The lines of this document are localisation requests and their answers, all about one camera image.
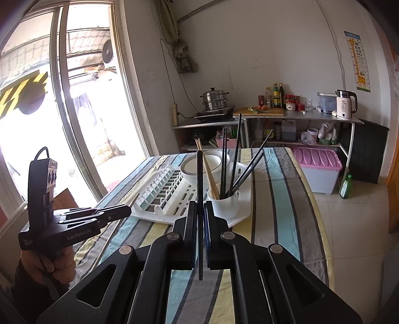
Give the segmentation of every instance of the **wooden cutting board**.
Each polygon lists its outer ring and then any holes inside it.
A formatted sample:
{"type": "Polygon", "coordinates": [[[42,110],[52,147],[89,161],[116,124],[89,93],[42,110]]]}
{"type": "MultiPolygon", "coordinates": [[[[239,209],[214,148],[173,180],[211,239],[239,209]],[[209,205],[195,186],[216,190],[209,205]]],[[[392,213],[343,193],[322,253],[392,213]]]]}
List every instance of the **wooden cutting board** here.
{"type": "Polygon", "coordinates": [[[233,116],[238,116],[242,114],[243,116],[284,116],[284,109],[283,108],[269,108],[264,113],[253,113],[252,111],[248,110],[248,107],[241,108],[233,113],[233,116]]]}

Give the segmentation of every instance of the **dish rack tray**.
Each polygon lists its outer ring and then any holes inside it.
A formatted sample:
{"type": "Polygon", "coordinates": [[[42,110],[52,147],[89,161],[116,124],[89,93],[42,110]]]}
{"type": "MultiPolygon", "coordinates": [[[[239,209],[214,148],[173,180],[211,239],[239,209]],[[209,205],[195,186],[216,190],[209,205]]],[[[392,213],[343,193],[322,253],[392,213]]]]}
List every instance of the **dish rack tray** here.
{"type": "MultiPolygon", "coordinates": [[[[237,163],[236,176],[244,170],[245,165],[237,163]]],[[[174,166],[168,164],[156,172],[138,190],[140,196],[132,206],[132,215],[157,223],[174,224],[178,218],[187,216],[190,200],[197,199],[197,188],[191,186],[174,166]]],[[[251,214],[252,176],[248,177],[238,189],[239,212],[229,219],[228,225],[233,226],[251,214]]]]}

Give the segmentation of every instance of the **sliding glass door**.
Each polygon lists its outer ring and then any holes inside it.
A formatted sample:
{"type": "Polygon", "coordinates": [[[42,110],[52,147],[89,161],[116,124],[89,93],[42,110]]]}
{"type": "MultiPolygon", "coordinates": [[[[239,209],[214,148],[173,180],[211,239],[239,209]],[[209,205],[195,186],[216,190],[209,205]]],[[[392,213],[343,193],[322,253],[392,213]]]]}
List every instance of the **sliding glass door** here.
{"type": "Polygon", "coordinates": [[[56,194],[68,188],[81,207],[95,205],[145,158],[113,10],[102,2],[36,12],[1,54],[0,158],[23,199],[30,161],[43,146],[58,162],[56,194]]]}

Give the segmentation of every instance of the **yellow and black striped sign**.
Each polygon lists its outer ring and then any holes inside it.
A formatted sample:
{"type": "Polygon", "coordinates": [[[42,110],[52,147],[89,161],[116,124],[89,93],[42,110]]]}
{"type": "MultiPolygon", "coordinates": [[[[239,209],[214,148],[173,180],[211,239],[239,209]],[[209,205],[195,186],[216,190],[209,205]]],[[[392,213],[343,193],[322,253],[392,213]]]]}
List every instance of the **yellow and black striped sign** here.
{"type": "Polygon", "coordinates": [[[0,119],[18,108],[21,93],[25,94],[24,101],[26,101],[26,98],[33,101],[43,95],[43,92],[31,91],[32,85],[36,86],[33,82],[43,85],[44,93],[47,93],[47,81],[48,72],[39,73],[39,70],[37,70],[2,89],[0,91],[0,119]]]}

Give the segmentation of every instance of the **pink basket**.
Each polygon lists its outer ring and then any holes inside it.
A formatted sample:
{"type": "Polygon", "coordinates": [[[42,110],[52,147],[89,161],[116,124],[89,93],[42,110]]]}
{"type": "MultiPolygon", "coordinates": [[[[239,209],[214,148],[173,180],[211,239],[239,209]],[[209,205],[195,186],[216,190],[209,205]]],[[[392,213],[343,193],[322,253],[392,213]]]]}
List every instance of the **pink basket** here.
{"type": "MultiPolygon", "coordinates": [[[[216,140],[217,148],[223,148],[223,140],[216,140]]],[[[227,139],[227,148],[235,148],[237,144],[236,138],[228,138],[227,139]]]]}

